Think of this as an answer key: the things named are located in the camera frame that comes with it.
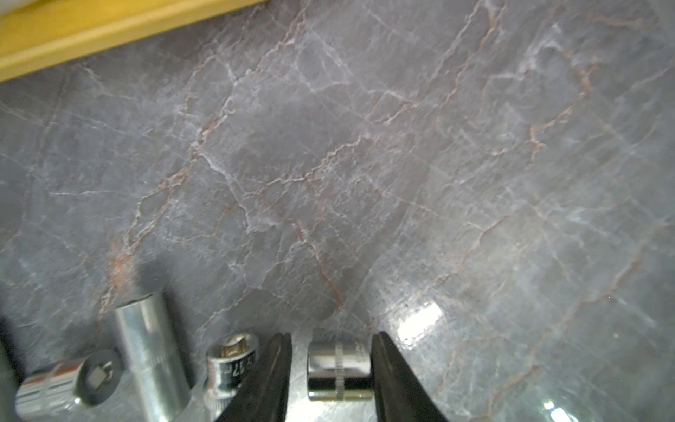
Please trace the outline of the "small socket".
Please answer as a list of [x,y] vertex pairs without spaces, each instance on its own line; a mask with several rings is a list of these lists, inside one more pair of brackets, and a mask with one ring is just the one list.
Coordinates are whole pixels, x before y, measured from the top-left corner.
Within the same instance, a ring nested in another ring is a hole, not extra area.
[[112,349],[62,360],[21,383],[14,401],[16,413],[31,421],[98,406],[114,394],[122,373],[121,357]]

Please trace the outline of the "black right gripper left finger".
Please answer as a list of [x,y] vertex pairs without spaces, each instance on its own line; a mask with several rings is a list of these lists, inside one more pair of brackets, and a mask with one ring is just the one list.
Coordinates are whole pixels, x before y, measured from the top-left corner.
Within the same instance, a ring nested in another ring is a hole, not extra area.
[[276,333],[217,422],[284,422],[293,346],[290,333]]

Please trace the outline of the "short wide socket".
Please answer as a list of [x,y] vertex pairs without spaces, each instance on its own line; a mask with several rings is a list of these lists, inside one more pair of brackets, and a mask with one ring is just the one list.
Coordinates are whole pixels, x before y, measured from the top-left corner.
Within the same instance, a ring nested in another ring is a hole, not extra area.
[[354,341],[314,341],[307,357],[310,401],[365,401],[374,397],[371,357]]

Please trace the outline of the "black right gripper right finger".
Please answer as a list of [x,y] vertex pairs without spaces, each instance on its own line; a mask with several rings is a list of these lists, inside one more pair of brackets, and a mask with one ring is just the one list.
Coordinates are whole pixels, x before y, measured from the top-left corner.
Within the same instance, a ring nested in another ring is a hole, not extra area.
[[448,422],[386,332],[372,338],[371,363],[378,421]]

